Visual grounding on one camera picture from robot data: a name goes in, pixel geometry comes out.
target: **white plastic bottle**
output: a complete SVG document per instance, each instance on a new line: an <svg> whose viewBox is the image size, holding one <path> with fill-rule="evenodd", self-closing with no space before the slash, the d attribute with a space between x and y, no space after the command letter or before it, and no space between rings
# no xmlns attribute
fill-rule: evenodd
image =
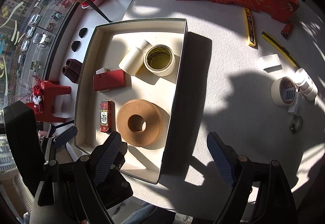
<svg viewBox="0 0 325 224"><path fill-rule="evenodd" d="M303 68L296 71L293 81L300 87L301 92L308 100L312 101L316 98L318 89Z"/></svg>
<svg viewBox="0 0 325 224"><path fill-rule="evenodd" d="M144 55L152 45L146 40L141 40L132 47L119 64L119 68L129 75L135 76L144 63Z"/></svg>

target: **masking tape roll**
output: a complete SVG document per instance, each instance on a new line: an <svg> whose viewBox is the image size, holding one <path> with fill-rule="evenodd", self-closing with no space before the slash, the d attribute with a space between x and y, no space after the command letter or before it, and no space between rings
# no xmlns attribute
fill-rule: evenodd
<svg viewBox="0 0 325 224"><path fill-rule="evenodd" d="M271 86L271 97L277 106L291 106L296 98L296 87L291 78L285 76L275 80Z"/></svg>
<svg viewBox="0 0 325 224"><path fill-rule="evenodd" d="M170 75L176 65L174 53L166 45L155 45L146 52L144 65L157 76Z"/></svg>
<svg viewBox="0 0 325 224"><path fill-rule="evenodd" d="M158 108L149 101L134 99L125 103L116 117L117 131L133 146L145 147L154 143L163 129Z"/></svg>

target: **building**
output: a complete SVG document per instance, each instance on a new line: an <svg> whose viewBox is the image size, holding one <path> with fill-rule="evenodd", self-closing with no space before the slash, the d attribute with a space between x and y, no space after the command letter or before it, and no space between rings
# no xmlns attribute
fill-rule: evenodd
<svg viewBox="0 0 325 224"><path fill-rule="evenodd" d="M0 172L12 169L15 166L7 137L4 134L0 134Z"/></svg>

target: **chair leg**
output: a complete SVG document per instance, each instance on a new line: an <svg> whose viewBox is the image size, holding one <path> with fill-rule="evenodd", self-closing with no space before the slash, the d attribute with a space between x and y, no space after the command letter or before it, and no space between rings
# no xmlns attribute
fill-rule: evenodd
<svg viewBox="0 0 325 224"><path fill-rule="evenodd" d="M61 117L56 117L56 116L53 116L52 115L52 117L49 117L49 119L51 120L51 121L48 121L48 122L57 122L57 123L62 123L62 122L66 122L66 118L61 118Z"/></svg>
<svg viewBox="0 0 325 224"><path fill-rule="evenodd" d="M91 0L86 1L86 3L88 3L88 5L92 7L95 11L97 11L106 21L108 21L109 23L112 22Z"/></svg>
<svg viewBox="0 0 325 224"><path fill-rule="evenodd" d="M46 86L44 88L44 96L45 97L55 97L58 95L68 95L71 93L70 86L61 86L61 85L54 85Z"/></svg>

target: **street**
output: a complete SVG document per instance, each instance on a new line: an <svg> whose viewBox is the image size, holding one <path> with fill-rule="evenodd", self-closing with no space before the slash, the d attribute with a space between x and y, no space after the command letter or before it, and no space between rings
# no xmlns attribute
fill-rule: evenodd
<svg viewBox="0 0 325 224"><path fill-rule="evenodd" d="M20 66L21 70L21 77L17 79L17 88L16 88L16 100L21 100L24 95L26 94L31 94L31 89L35 85L36 81L32 77L32 75L39 75L42 76L44 69L40 68L36 72L32 69L31 67L31 62L32 61L39 61L42 66L45 66L46 61L48 59L48 55L51 49L51 45L53 43L53 40L55 38L56 32L58 28L60 27L62 20L64 16L66 15L67 11L70 9L70 7L64 8L61 4L56 5L55 1L52 0L48 5L46 5L40 12L38 12L40 15L42 15L42 19L39 22L38 26L42 28L46 28L47 25L51 22L56 23L56 27L54 29L54 33L50 33L48 31L45 31L39 27L36 28L36 31L34 33L34 36L37 33L45 33L50 37L50 43L46 47L41 47L39 45L36 45L33 43L33 37L31 38L24 38L21 43L24 40L29 40L30 41L30 46L26 52L20 51L21 54L25 54L25 63L23 66ZM51 15L53 14L53 11L60 11L62 12L62 18L59 19L58 21L54 20L51 18Z"/></svg>

